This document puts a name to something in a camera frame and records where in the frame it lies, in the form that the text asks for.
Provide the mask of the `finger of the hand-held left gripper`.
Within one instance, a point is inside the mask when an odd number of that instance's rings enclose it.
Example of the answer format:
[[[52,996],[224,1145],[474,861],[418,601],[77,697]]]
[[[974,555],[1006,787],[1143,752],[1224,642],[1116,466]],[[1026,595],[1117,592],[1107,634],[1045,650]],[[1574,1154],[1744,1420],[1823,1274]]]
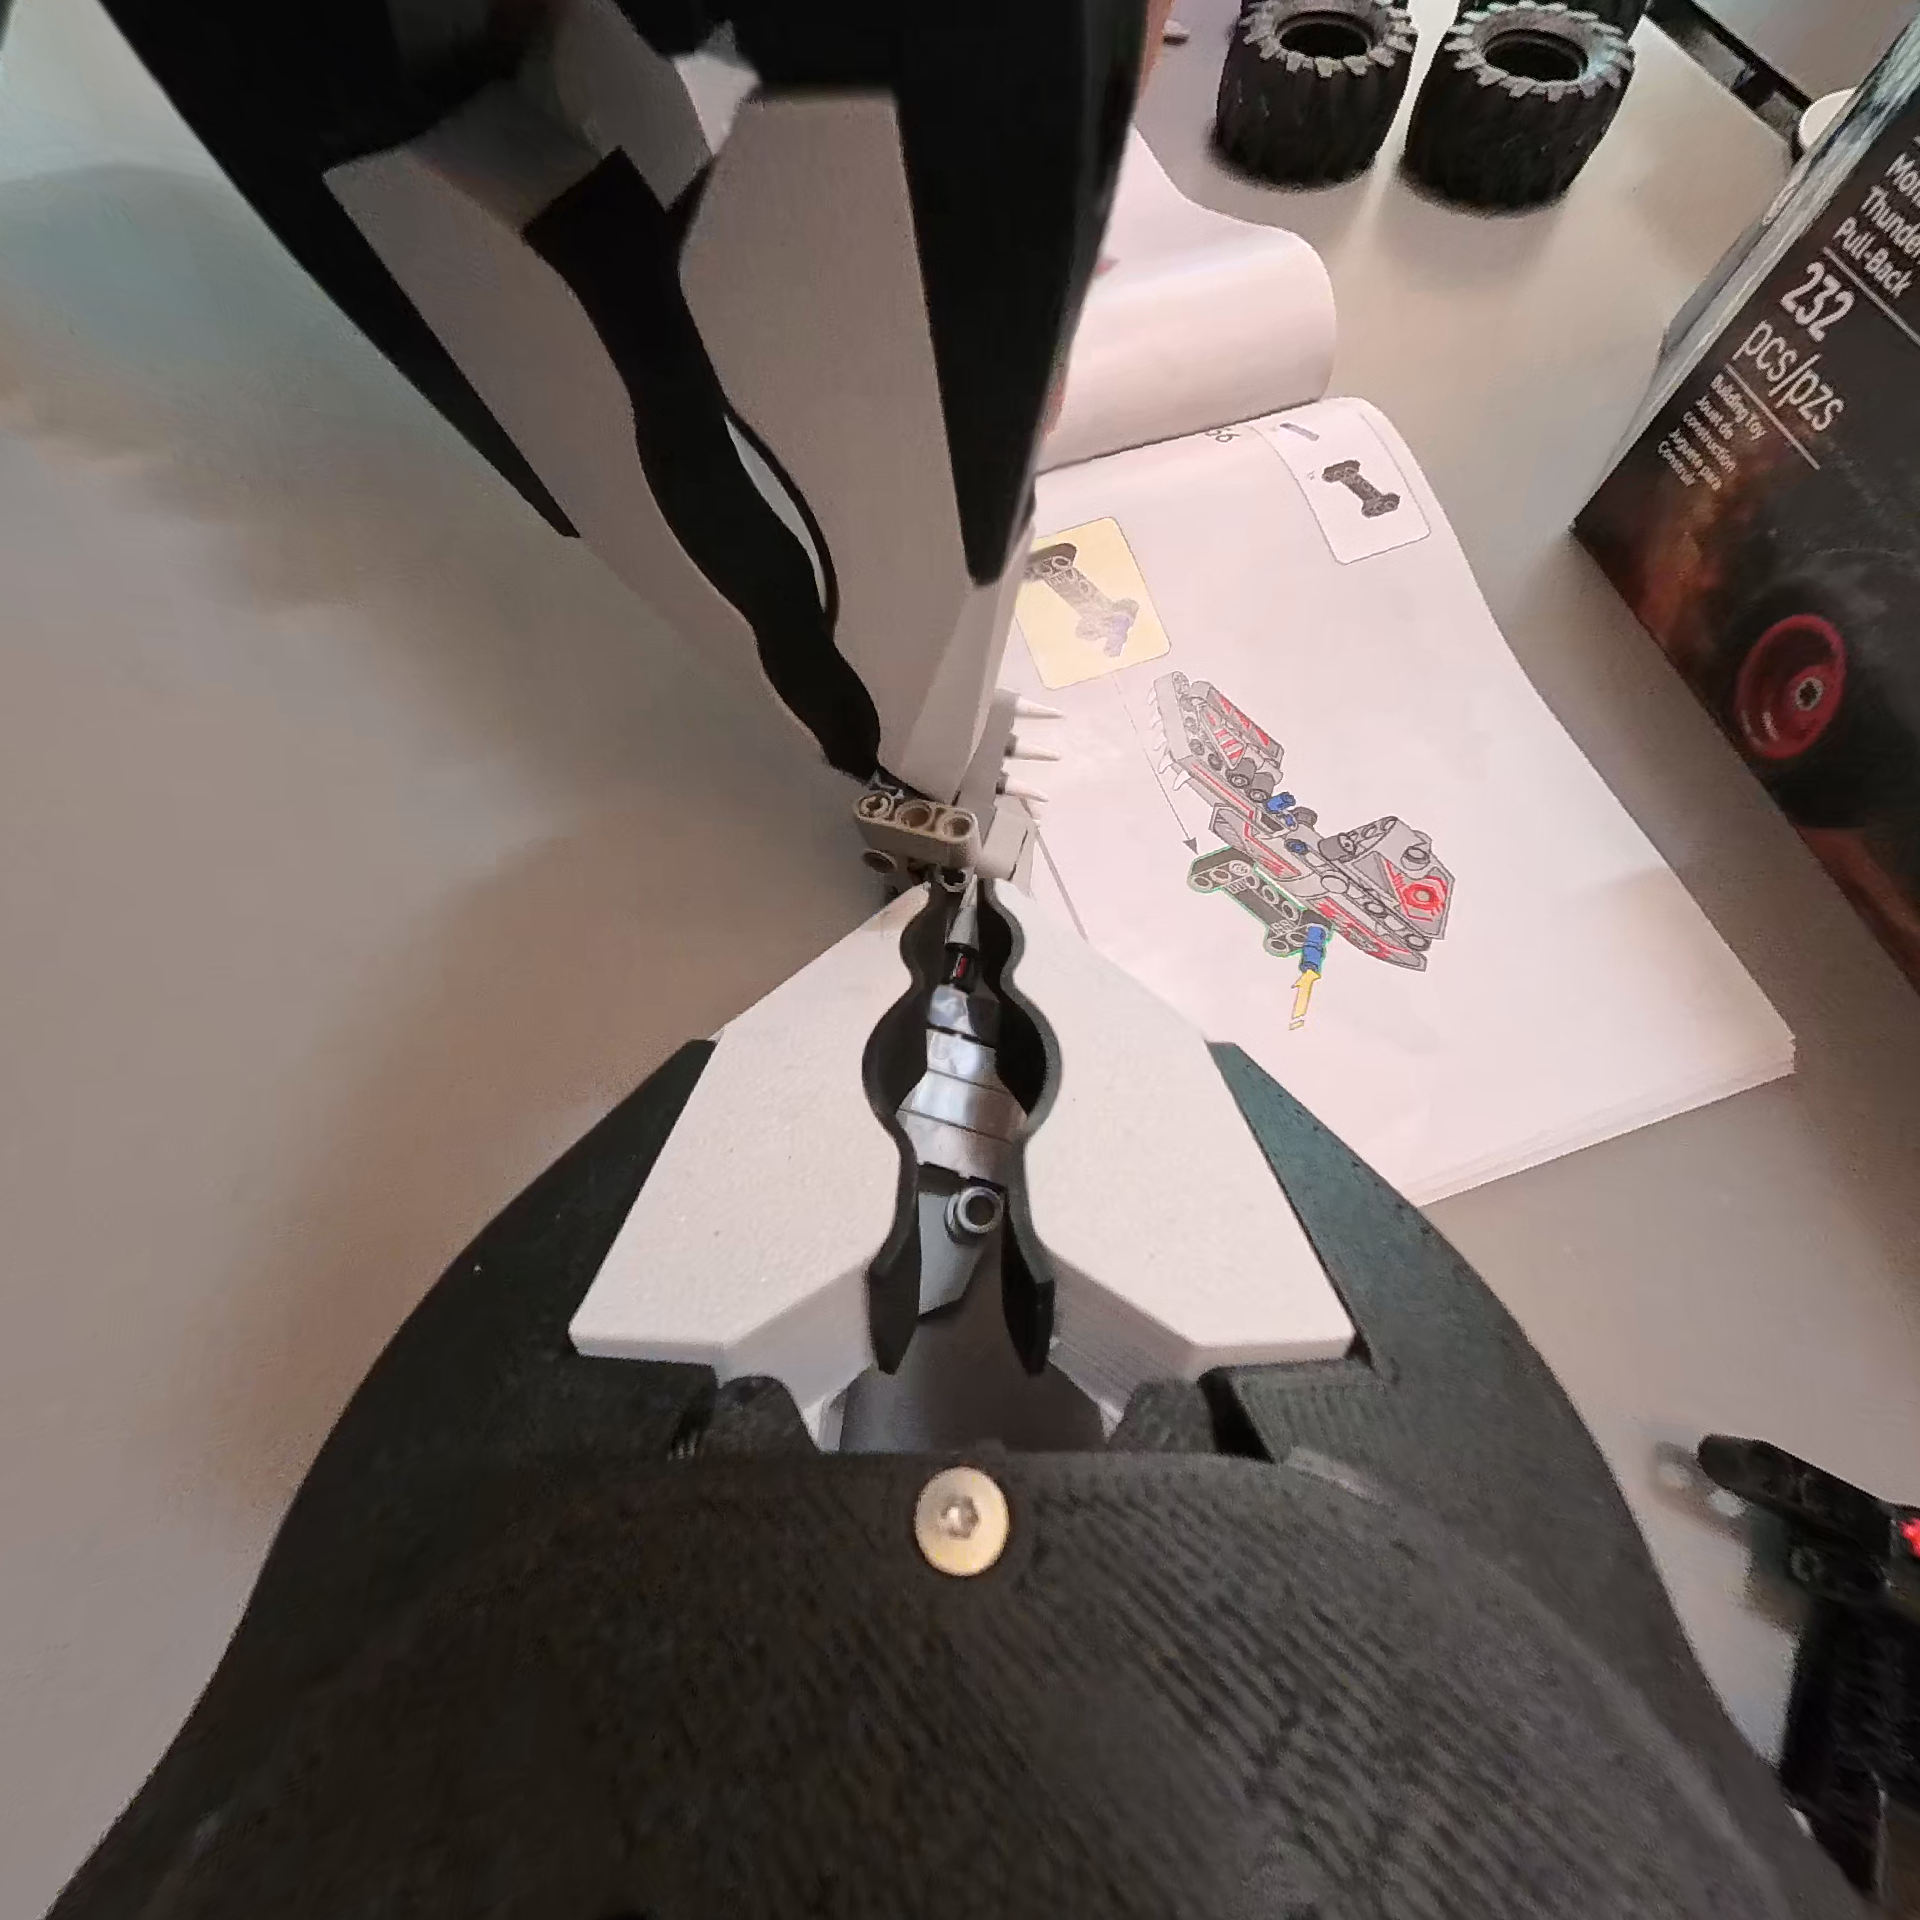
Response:
[[[757,669],[827,764],[879,768],[879,719],[839,645],[819,514],[734,408],[680,279],[712,145],[668,5],[444,9],[492,66],[420,131],[322,180],[565,525],[730,666]]]
[[[692,87],[712,161],[680,289],[712,371],[811,509],[834,648],[870,693],[878,762],[950,803],[1012,627],[1014,537],[972,576],[893,104]]]

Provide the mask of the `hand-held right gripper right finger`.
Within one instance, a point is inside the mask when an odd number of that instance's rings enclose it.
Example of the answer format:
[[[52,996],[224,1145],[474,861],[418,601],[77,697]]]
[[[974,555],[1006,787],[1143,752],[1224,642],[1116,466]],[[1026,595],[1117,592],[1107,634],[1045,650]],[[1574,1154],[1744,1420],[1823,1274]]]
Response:
[[[1059,907],[999,895],[1053,1043],[1024,1145],[1048,1359],[1111,1432],[1141,1385],[1343,1361],[1356,1325],[1205,1034]]]

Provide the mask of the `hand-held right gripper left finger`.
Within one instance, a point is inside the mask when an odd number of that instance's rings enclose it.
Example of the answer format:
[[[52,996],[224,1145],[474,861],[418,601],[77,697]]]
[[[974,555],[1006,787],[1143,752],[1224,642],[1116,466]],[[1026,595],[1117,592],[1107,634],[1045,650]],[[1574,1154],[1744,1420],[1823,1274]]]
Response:
[[[861,1055],[907,992],[917,887],[725,1024],[568,1322],[588,1359],[779,1381],[834,1449],[872,1367],[866,1272],[896,1220],[896,1140]]]

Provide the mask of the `grey brick toy vehicle assembly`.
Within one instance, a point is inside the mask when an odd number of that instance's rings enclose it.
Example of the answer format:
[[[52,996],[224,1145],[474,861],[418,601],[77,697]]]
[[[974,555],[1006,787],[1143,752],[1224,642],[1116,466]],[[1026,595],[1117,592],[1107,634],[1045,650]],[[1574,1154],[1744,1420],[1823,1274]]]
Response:
[[[1024,929],[1006,891],[1034,849],[1026,795],[1007,772],[1024,719],[997,690],[952,800],[878,775],[854,805],[866,859],[893,887],[901,994],[861,1051],[861,1089],[896,1153],[893,1219],[866,1279],[870,1356],[896,1373],[924,1319],[958,1308],[991,1266],[1012,1353],[1048,1362],[1059,1279],[1034,1224],[1026,1151],[1061,1076],[1061,1050],[1016,983]]]

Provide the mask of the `open instruction booklet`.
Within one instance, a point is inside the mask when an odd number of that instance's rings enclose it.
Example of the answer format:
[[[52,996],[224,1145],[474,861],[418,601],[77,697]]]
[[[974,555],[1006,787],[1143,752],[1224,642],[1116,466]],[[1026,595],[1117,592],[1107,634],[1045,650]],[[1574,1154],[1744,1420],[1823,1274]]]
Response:
[[[1128,136],[1006,677],[1037,877],[1429,1205],[1786,1080],[1794,1041],[1531,685],[1296,234]]]

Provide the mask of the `black knobby toy tire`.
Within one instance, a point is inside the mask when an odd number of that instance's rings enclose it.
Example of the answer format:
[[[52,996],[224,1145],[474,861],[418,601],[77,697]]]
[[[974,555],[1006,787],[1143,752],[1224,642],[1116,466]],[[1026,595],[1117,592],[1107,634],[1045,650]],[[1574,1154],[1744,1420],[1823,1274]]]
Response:
[[[1402,172],[1463,209],[1559,202],[1615,122],[1635,66],[1628,32],[1584,7],[1467,7],[1423,75]]]
[[[1389,3],[1248,3],[1215,89],[1213,152],[1269,185],[1339,185],[1371,167],[1416,53]]]

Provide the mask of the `black brick toy part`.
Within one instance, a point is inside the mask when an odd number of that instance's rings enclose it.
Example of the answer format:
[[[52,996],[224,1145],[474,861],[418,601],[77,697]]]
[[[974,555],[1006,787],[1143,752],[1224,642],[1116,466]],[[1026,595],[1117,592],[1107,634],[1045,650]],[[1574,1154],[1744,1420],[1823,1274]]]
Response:
[[[1655,1447],[1662,1489],[1748,1525],[1796,1600],[1775,1779],[1858,1892],[1917,1915],[1917,1511],[1772,1442]]]

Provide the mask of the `dark toy set box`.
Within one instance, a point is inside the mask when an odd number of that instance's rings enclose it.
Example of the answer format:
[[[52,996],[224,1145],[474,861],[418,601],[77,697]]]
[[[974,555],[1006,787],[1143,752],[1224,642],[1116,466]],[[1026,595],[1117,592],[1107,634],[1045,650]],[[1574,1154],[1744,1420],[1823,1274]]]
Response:
[[[1917,26],[1669,328],[1574,540],[1917,980]]]

